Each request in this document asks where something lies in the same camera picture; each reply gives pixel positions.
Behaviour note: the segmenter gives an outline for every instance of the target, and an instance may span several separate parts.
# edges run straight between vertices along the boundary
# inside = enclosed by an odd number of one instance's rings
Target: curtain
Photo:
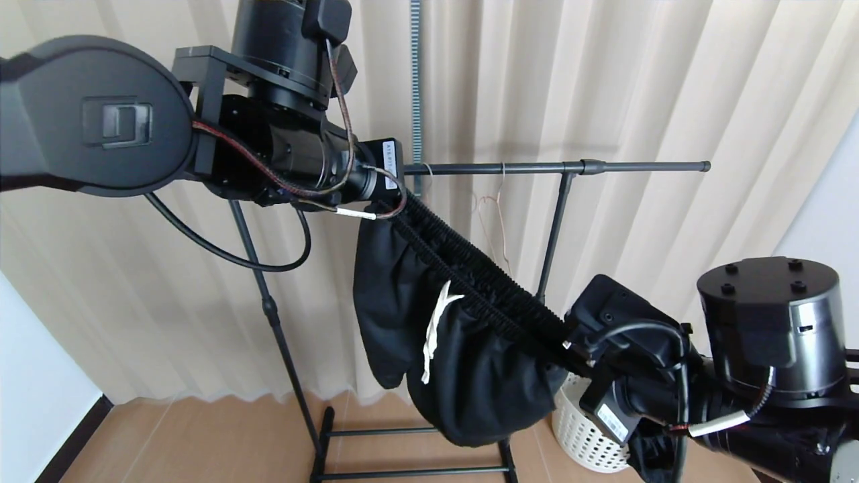
[[[409,4],[351,3],[356,134],[396,137],[409,152]],[[229,49],[237,5],[10,0],[0,3],[0,55],[98,34],[169,67],[176,47]],[[606,273],[695,324],[703,352],[696,279],[772,252],[859,107],[857,2],[428,0],[422,25],[425,162],[712,161],[707,174],[576,178],[546,297],[561,315]],[[556,175],[423,184],[435,212],[536,289]],[[497,209],[481,198],[499,186]],[[159,195],[242,253],[226,201],[184,181]],[[301,253],[289,207],[245,208],[264,262]],[[307,264],[266,275],[298,372],[323,398],[353,388],[372,400],[381,389],[351,301],[358,221],[309,218]],[[145,200],[5,193],[0,236],[0,270],[114,402],[290,391],[251,272],[198,248]]]

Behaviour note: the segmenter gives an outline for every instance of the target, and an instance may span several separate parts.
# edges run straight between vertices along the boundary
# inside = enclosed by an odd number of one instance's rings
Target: clothes rack
[[[534,296],[541,302],[545,303],[545,287],[549,279],[549,271],[551,270],[552,259],[555,256],[555,247],[557,246],[557,238],[561,229],[561,222],[564,219],[564,207],[567,204],[567,199],[570,195],[570,185],[573,178],[577,175],[590,175],[608,172],[630,172],[630,171],[708,171],[710,170],[709,162],[603,162],[593,159],[584,159],[578,162],[523,162],[523,163],[465,163],[465,164],[412,164],[404,167],[404,174],[410,176],[422,176],[426,174],[432,175],[456,175],[456,174],[561,174],[561,182],[557,194],[557,203],[555,211],[552,215],[551,228],[549,231],[549,240],[546,244],[545,257],[543,259],[543,268],[540,272],[539,285]],[[259,259],[256,254],[256,249],[253,246],[250,230],[247,227],[244,213],[238,201],[229,201],[230,210],[233,212],[236,227],[241,236],[241,243],[247,252],[247,258],[258,263]],[[310,414],[307,399],[302,391],[302,385],[299,381],[295,364],[292,361],[292,356],[289,353],[289,345],[283,335],[280,317],[277,315],[277,304],[274,297],[268,290],[268,284],[265,282],[265,276],[260,270],[253,270],[253,277],[256,280],[259,294],[262,297],[262,308],[266,319],[271,326],[277,341],[277,348],[283,358],[283,364],[286,366],[289,380],[292,382],[292,388],[295,391],[295,397],[298,399],[298,406],[301,408],[304,423],[308,428],[308,435],[313,442],[315,450],[314,465],[310,474],[310,483],[327,480],[357,480],[357,479],[376,479],[376,478],[392,478],[392,477],[408,477],[408,476],[432,476],[446,474],[475,474],[475,473],[503,473],[507,483],[518,483],[516,477],[516,467],[513,462],[513,452],[510,449],[509,438],[503,439],[498,443],[498,449],[501,452],[500,466],[490,467],[468,467],[468,468],[438,468],[438,469],[412,469],[399,471],[371,471],[360,473],[326,473],[326,459],[328,456],[328,446],[333,437],[364,437],[364,436],[384,436],[391,434],[421,434],[436,432],[433,427],[417,427],[417,428],[392,428],[392,429],[374,429],[374,430],[359,430],[359,431],[334,431],[334,408],[327,407],[322,417],[322,425],[319,432],[316,431],[313,416]]]

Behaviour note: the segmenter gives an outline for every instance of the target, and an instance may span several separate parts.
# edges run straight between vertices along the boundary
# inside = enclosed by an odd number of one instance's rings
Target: perforated plastic basket
[[[551,426],[561,448],[574,462],[597,473],[617,473],[627,468],[629,451],[621,448],[582,414],[579,398],[590,380],[570,374],[555,395],[557,409],[551,416]]]

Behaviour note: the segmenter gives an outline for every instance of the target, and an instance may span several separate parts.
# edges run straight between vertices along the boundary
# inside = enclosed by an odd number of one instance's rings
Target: white cable label
[[[381,144],[382,162],[385,165],[385,171],[399,176],[397,174],[397,145],[394,141],[385,141]],[[397,183],[390,178],[385,178],[385,189],[397,189]]]
[[[600,409],[597,410],[596,415],[600,418],[608,429],[612,430],[614,436],[616,436],[619,440],[623,441],[626,439],[626,435],[629,434],[629,430],[626,429],[623,423],[620,422],[617,416],[615,416],[612,409],[605,404],[600,406]]]

